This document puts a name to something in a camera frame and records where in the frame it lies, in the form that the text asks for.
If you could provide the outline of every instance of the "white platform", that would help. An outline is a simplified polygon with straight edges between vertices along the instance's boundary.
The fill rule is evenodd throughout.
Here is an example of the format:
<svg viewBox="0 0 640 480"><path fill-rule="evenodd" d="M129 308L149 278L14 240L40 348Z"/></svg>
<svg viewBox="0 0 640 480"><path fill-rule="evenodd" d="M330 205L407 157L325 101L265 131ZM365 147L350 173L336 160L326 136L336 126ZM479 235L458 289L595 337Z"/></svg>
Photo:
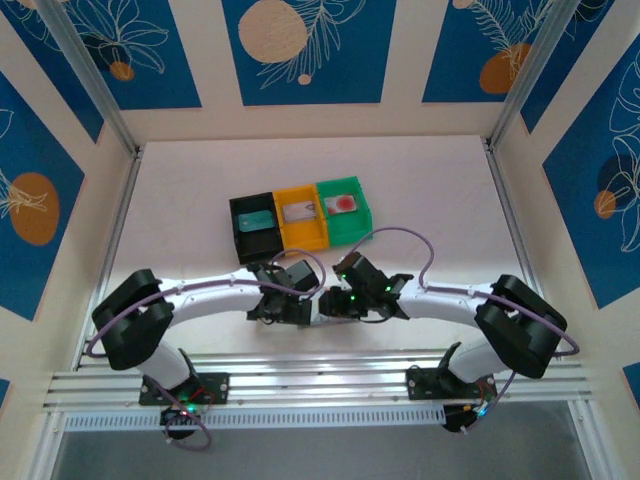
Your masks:
<svg viewBox="0 0 640 480"><path fill-rule="evenodd" d="M162 142L145 148L108 291L139 268L187 279L235 270L230 198L351 175L375 227L409 227L431 239L436 261L427 278L521 276L478 137ZM319 256L330 269L346 251ZM362 252L388 275L417 272L428 255L396 232ZM178 325L165 338L190 353L296 353L443 348L467 330L433 319L298 329L229 313Z"/></svg>

